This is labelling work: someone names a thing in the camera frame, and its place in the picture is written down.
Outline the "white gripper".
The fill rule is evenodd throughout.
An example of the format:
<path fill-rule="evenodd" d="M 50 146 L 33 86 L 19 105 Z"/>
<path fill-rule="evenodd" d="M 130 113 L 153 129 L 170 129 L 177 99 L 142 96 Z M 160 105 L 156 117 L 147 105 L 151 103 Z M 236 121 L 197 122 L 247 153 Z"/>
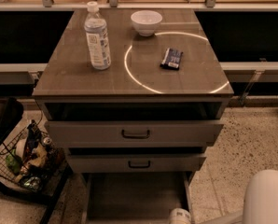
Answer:
<path fill-rule="evenodd" d="M 175 208 L 169 215 L 168 224 L 191 224 L 191 214 L 183 208 Z"/>

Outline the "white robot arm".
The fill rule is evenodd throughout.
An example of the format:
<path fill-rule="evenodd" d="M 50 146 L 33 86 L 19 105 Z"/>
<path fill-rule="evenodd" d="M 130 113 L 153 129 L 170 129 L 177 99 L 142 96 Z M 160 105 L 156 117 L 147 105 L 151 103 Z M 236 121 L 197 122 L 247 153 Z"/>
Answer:
<path fill-rule="evenodd" d="M 202 224 L 278 224 L 278 171 L 263 170 L 252 176 L 242 211 Z"/>

